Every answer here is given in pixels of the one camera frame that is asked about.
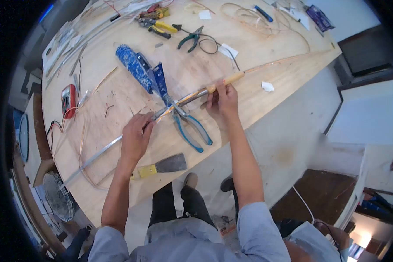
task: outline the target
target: red multimeter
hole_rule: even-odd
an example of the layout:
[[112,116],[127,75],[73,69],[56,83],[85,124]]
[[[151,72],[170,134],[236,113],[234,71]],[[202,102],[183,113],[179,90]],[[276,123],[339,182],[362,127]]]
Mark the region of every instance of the red multimeter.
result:
[[70,110],[67,114],[67,110],[76,106],[76,87],[73,84],[69,84],[61,92],[61,105],[63,106],[63,116],[65,118],[72,118],[75,110]]

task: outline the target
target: green-handled pliers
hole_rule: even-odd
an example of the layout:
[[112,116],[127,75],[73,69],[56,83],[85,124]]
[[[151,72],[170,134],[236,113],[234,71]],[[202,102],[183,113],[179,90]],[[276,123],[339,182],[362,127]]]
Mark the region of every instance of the green-handled pliers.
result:
[[189,36],[185,37],[184,39],[182,39],[182,41],[179,42],[178,45],[178,49],[180,49],[182,47],[182,45],[191,39],[194,39],[194,44],[192,45],[191,48],[189,48],[188,53],[192,52],[192,50],[195,49],[195,47],[197,46],[198,40],[199,40],[199,35],[202,32],[202,29],[204,28],[204,26],[201,26],[200,28],[198,28],[194,33],[190,33]]

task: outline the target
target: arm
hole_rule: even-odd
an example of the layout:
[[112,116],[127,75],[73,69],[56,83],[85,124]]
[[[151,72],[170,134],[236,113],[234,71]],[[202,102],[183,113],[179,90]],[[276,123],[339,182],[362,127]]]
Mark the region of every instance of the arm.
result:
[[109,226],[124,234],[128,216],[129,179],[138,160],[147,150],[151,131],[155,125],[155,122],[150,122],[153,114],[134,115],[122,130],[121,157],[103,205],[102,227]]
[[230,140],[233,182],[239,208],[253,202],[264,201],[261,171],[240,123],[237,91],[232,85],[217,84],[217,91],[208,96],[207,107],[210,109],[217,105],[225,121]]
[[237,232],[241,251],[254,261],[291,261],[288,250],[264,202],[261,171],[237,111],[237,92],[232,85],[217,84],[208,96],[207,108],[217,107],[225,121],[233,161],[233,182],[239,201]]
[[95,235],[90,262],[123,262],[129,258],[124,231],[128,216],[129,179],[138,160],[145,154],[151,131],[153,113],[136,114],[122,129],[121,157],[102,209],[102,228]]

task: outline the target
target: concrete floor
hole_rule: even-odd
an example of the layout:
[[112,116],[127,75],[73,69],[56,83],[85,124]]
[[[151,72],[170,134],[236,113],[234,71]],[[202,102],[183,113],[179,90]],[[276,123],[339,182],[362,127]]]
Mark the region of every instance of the concrete floor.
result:
[[[309,156],[319,133],[325,130],[339,106],[339,84],[331,64],[246,130],[262,171],[265,201],[269,207],[307,169]],[[199,177],[196,189],[204,197],[210,215],[233,214],[234,200],[231,192],[220,191],[221,181],[232,172],[229,144],[189,171]],[[173,181],[178,215],[183,210],[179,191],[185,177],[186,174]],[[144,244],[151,211],[151,197],[130,208],[125,228],[125,239],[130,252]]]

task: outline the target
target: person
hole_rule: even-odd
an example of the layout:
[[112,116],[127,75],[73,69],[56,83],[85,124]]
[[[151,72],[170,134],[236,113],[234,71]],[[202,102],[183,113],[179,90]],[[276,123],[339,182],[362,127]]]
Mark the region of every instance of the person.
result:
[[247,142],[238,116],[237,92],[232,85],[217,83],[207,99],[207,109],[219,112],[227,127],[232,155],[233,180],[238,195],[237,231],[241,252],[234,253],[222,242],[189,174],[181,197],[185,215],[176,218],[172,184],[153,195],[153,211],[145,239],[129,254],[124,238],[128,216],[131,173],[145,154],[153,113],[136,114],[124,127],[121,156],[102,209],[102,227],[95,235],[89,255],[94,261],[291,261],[277,226],[264,202],[261,171]]
[[[220,189],[223,192],[233,192],[238,217],[239,200],[233,177],[225,178]],[[320,219],[314,219],[313,225],[296,219],[283,219],[275,224],[293,262],[347,262],[353,240],[340,228]],[[335,241],[336,249],[325,238],[327,234]]]
[[52,259],[44,254],[46,261],[57,261],[57,262],[87,262],[90,253],[90,248],[85,252],[80,258],[80,250],[82,249],[83,242],[89,237],[92,231],[92,226],[86,226],[81,228],[77,234],[74,236],[71,244],[62,254],[58,254],[55,259]]

